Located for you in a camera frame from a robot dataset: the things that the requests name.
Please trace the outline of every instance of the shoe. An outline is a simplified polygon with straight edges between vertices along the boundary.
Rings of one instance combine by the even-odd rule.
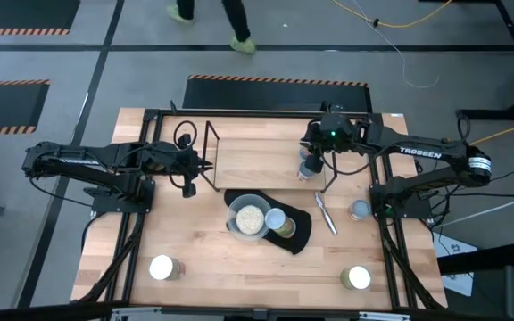
[[[231,42],[229,43],[229,46],[233,50],[235,50],[239,53],[242,53],[242,54],[255,54],[255,51],[257,51],[257,49],[255,48],[255,43],[250,38],[248,38],[244,42],[241,42],[241,41],[237,40],[237,38],[235,36],[233,36],[231,38]]]
[[[177,4],[172,4],[172,5],[168,5],[166,7],[166,11],[168,12],[168,15],[175,21],[177,22],[180,22],[180,23],[183,23],[183,24],[187,24],[187,25],[191,25],[191,24],[194,24],[194,20],[191,19],[191,20],[188,20],[188,19],[184,19],[182,18],[180,15],[179,15],[179,8],[178,8],[178,5]]]

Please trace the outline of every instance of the orange and black striped tape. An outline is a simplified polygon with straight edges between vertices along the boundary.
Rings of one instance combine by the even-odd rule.
[[[65,36],[69,32],[61,28],[0,28],[0,36]]]
[[[356,81],[332,81],[332,80],[309,80],[309,79],[290,79],[290,78],[267,78],[267,77],[235,77],[235,76],[209,76],[191,75],[188,79],[205,80],[231,80],[231,81],[257,81],[287,84],[309,84],[309,85],[338,85],[338,86],[368,86],[367,83]]]
[[[8,85],[51,85],[51,80],[14,80],[14,81],[0,81],[0,86],[8,86]]]
[[[0,135],[31,134],[37,129],[36,126],[11,126],[1,127]]]

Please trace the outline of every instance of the black mat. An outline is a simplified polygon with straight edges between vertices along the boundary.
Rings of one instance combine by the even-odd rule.
[[[323,101],[344,111],[372,112],[366,83],[208,75],[189,77],[183,108],[319,111]]]
[[[80,0],[0,0],[0,36],[67,35]]]
[[[269,230],[269,232],[263,236],[263,239],[277,245],[281,249],[290,251],[294,255],[300,253],[304,249],[311,237],[311,214],[304,210],[299,210],[290,205],[279,202],[259,190],[227,190],[223,195],[223,200],[229,206],[237,197],[244,194],[254,194],[262,197],[267,201],[271,208],[282,209],[282,211],[285,212],[288,217],[292,218],[296,224],[296,231],[294,232],[294,235],[289,238],[281,237],[275,233],[275,231]]]
[[[49,80],[0,81],[0,135],[37,129]]]

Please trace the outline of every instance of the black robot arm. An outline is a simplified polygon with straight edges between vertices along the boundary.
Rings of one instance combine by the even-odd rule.
[[[63,176],[98,185],[85,188],[95,198],[93,210],[139,212],[149,210],[152,203],[151,175],[170,176],[183,197],[195,195],[192,181],[211,164],[198,157],[188,137],[180,137],[179,146],[156,142],[83,147],[42,142],[27,150],[22,169],[31,179]],[[182,176],[184,184],[177,185],[173,176]]]
[[[419,193],[448,185],[483,186],[491,177],[491,159],[465,142],[402,135],[391,128],[365,121],[352,124],[345,115],[338,113],[327,113],[322,119],[309,122],[300,144],[311,154],[305,166],[316,173],[322,170],[325,152],[371,153],[375,156],[401,153],[445,161],[449,165],[416,177],[392,177],[385,185],[373,185],[372,203],[378,205],[374,210],[396,209],[395,214],[388,210],[387,216],[413,215],[406,213],[404,208],[407,202],[412,202],[410,199],[419,197]]]

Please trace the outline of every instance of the clear bowl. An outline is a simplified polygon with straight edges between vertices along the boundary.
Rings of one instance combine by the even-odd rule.
[[[259,210],[261,210],[261,212],[263,212],[263,227],[259,232],[255,233],[254,235],[247,235],[242,233],[239,230],[239,227],[237,227],[236,223],[237,213],[247,205],[253,205]],[[235,200],[233,200],[233,202],[231,203],[231,205],[229,205],[228,208],[227,224],[229,232],[231,232],[231,234],[235,235],[240,240],[253,241],[261,239],[263,236],[265,236],[265,234],[267,234],[267,232],[269,232],[269,228],[265,225],[264,219],[265,214],[267,214],[267,212],[270,209],[271,206],[269,205],[269,203],[265,201],[264,198],[257,196],[255,194],[245,194],[237,197]]]

